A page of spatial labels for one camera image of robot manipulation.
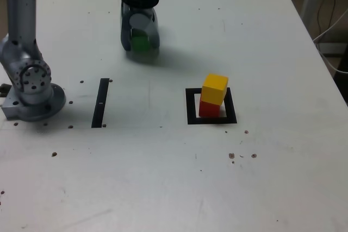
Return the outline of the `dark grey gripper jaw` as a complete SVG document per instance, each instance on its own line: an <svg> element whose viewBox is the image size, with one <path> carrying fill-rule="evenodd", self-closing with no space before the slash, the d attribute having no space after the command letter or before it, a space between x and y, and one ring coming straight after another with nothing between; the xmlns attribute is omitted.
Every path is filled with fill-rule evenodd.
<svg viewBox="0 0 348 232"><path fill-rule="evenodd" d="M121 44L124 50L131 50L131 26L129 24L129 15L121 17Z"/></svg>

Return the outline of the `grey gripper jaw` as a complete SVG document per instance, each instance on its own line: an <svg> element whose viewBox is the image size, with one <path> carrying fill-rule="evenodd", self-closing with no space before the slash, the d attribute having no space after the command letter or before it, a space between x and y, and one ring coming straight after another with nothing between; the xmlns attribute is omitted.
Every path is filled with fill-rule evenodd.
<svg viewBox="0 0 348 232"><path fill-rule="evenodd" d="M130 44L132 49L159 48L160 36L156 12L155 15L155 19L149 19L147 16L140 13L133 14L130 17Z"/></svg>

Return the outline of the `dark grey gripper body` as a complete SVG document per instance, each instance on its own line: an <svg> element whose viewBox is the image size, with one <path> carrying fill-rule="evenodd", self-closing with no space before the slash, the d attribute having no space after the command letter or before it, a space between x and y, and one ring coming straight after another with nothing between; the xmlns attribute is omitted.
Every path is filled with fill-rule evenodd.
<svg viewBox="0 0 348 232"><path fill-rule="evenodd" d="M155 19L156 18L155 11L154 11L153 8L151 8L151 9L138 9L138 8L130 7L126 3L122 3L121 4L121 15L122 15L122 17L125 17L128 14L132 15L132 14L137 14L137 13L145 15L149 19Z"/></svg>

